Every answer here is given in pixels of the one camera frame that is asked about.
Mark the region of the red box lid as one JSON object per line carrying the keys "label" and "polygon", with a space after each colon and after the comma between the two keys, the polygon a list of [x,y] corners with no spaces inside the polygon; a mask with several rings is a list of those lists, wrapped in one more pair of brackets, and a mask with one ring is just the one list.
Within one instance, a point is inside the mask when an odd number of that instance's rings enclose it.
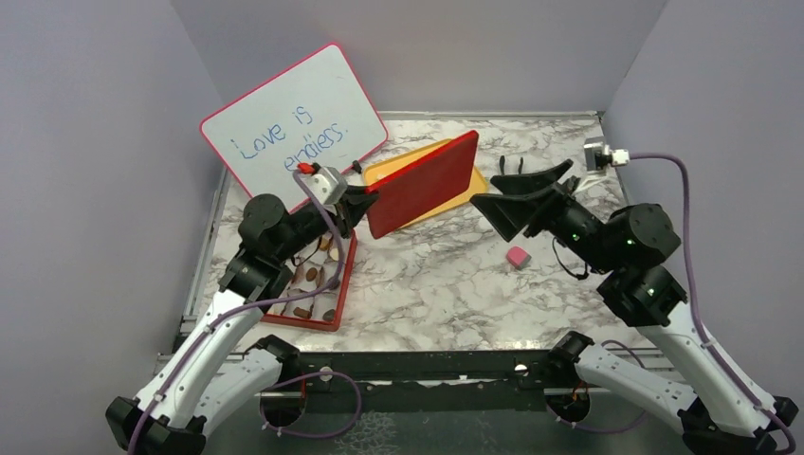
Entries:
{"label": "red box lid", "polygon": [[470,130],[367,187],[379,199],[367,211],[375,239],[405,226],[466,191],[479,133]]}

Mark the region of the red chocolate box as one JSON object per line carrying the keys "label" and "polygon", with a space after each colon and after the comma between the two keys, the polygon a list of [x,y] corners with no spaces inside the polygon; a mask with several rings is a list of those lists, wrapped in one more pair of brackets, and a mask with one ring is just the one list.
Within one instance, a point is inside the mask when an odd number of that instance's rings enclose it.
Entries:
{"label": "red chocolate box", "polygon": [[[323,332],[337,331],[341,324],[354,267],[357,247],[356,234],[352,233],[350,237],[342,238],[341,244],[343,255],[339,254],[332,234],[326,233],[292,256],[287,264],[290,266],[293,276],[290,284],[283,291],[285,297],[310,293],[330,280],[334,284],[314,297],[272,306],[262,317],[262,321]],[[305,273],[311,267],[319,270],[319,276],[315,282],[308,282],[305,279]],[[296,307],[310,309],[312,318],[295,317],[293,310]],[[330,309],[337,311],[336,318],[332,322],[324,321],[322,315]]]}

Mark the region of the brown almond chocolate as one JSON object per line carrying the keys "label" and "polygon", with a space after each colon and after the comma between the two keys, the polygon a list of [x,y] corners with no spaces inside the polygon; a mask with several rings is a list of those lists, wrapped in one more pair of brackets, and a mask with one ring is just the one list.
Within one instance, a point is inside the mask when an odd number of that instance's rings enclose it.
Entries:
{"label": "brown almond chocolate", "polygon": [[318,279],[319,270],[315,267],[308,268],[305,273],[305,279],[308,282],[315,282]]}

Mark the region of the brown square chocolate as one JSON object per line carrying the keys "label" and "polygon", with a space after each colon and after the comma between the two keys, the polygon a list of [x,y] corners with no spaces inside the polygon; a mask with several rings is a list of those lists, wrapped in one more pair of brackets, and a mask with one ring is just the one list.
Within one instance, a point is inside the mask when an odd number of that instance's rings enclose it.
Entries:
{"label": "brown square chocolate", "polygon": [[297,318],[301,319],[311,319],[312,318],[312,311],[310,309],[306,309],[304,307],[296,307],[293,310],[293,315]]}

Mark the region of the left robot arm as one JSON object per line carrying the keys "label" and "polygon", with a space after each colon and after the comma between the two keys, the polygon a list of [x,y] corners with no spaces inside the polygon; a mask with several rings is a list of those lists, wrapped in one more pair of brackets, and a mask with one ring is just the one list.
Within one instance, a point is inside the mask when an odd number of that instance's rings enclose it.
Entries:
{"label": "left robot arm", "polygon": [[[218,282],[206,313],[166,366],[133,398],[117,397],[105,417],[129,454],[199,454],[208,436],[258,391],[286,389],[298,376],[298,350],[276,336],[261,338],[229,373],[218,371],[237,342],[278,304],[313,299],[338,286],[343,245],[377,200],[365,187],[349,186],[326,199],[308,194],[290,212],[274,194],[251,198],[238,232],[239,249]],[[325,234],[338,251],[333,275],[310,291],[286,294],[291,259]]]}

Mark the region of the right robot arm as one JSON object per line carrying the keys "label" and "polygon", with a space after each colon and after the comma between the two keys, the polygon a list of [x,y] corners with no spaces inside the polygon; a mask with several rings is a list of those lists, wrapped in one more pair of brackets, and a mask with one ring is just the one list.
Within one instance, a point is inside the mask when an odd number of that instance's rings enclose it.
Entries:
{"label": "right robot arm", "polygon": [[664,210],[638,204],[602,221],[575,197],[580,183],[562,163],[539,173],[497,175],[494,193],[472,205],[505,240],[548,232],[603,276],[598,294],[647,338],[682,377],[675,382],[609,352],[576,331],[549,352],[547,372],[561,386],[611,391],[677,431],[696,454],[776,454],[798,408],[765,391],[723,353],[701,323],[688,288],[666,270],[679,247]]}

